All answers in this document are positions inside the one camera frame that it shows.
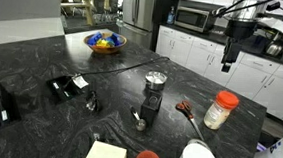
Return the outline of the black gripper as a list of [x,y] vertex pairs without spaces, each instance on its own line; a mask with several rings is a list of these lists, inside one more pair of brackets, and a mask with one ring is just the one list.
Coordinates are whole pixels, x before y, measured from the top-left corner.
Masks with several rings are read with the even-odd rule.
[[234,38],[227,38],[226,45],[221,60],[223,67],[221,70],[225,73],[229,72],[229,69],[232,67],[232,64],[237,61],[238,54],[241,52],[242,45],[239,40]]

